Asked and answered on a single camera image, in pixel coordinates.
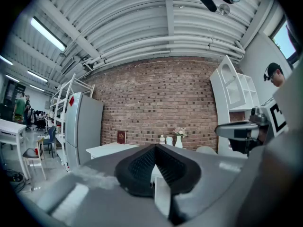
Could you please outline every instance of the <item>small white bottle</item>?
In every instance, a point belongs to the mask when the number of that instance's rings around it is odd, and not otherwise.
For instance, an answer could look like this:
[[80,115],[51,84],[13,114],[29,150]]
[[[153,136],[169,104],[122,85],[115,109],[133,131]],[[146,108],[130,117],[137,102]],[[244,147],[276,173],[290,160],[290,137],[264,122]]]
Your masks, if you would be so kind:
[[164,135],[161,135],[161,137],[160,137],[160,143],[159,144],[165,144]]

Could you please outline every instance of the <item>white shelving unit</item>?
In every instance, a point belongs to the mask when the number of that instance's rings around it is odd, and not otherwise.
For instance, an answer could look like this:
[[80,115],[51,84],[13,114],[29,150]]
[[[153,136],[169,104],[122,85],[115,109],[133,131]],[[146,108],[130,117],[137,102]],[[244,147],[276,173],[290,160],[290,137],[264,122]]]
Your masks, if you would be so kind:
[[[68,171],[68,162],[67,162],[67,156],[65,152],[65,134],[64,134],[64,127],[66,123],[66,110],[67,110],[67,103],[70,99],[70,96],[77,92],[83,92],[83,94],[89,94],[90,97],[92,97],[95,85],[90,86],[78,79],[75,78],[76,74],[73,75],[71,80],[68,82],[63,83],[60,87],[58,87],[58,91],[54,94],[51,100],[51,106],[50,106],[50,112],[53,111],[53,108],[55,107],[55,112],[53,116],[53,123],[56,126],[56,122],[61,123],[61,132],[56,132],[55,140],[61,144],[62,148],[57,148],[56,143],[54,144],[54,150],[55,154],[58,155],[58,157],[63,162],[65,169]],[[58,111],[62,109],[61,117],[58,118],[57,114]]]
[[[230,123],[230,112],[250,111],[260,106],[251,77],[237,73],[231,60],[225,56],[219,67],[210,76],[218,114],[218,124]],[[229,148],[229,141],[219,137],[218,155],[246,157]]]

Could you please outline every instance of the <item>white refrigerator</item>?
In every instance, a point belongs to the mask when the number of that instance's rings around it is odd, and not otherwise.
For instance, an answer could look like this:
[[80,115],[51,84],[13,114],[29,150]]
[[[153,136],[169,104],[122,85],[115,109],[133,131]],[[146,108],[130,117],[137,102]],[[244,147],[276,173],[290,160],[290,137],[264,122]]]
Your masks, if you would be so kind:
[[66,155],[71,170],[90,160],[86,149],[101,145],[102,112],[102,102],[81,92],[71,95],[65,126]]

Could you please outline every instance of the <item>flower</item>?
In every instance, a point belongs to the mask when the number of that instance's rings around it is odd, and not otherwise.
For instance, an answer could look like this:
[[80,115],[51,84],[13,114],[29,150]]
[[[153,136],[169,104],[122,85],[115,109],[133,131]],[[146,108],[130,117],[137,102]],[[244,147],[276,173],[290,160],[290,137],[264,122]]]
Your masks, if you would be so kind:
[[173,132],[178,136],[182,136],[182,137],[186,136],[185,128],[183,129],[183,128],[178,127],[178,128],[175,128]]

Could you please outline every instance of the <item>red book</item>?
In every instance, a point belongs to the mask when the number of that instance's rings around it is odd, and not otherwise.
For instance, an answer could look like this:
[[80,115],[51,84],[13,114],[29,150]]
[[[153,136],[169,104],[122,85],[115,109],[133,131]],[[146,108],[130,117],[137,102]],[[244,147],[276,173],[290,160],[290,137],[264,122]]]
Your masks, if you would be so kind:
[[126,131],[118,131],[118,144],[125,144],[126,142]]

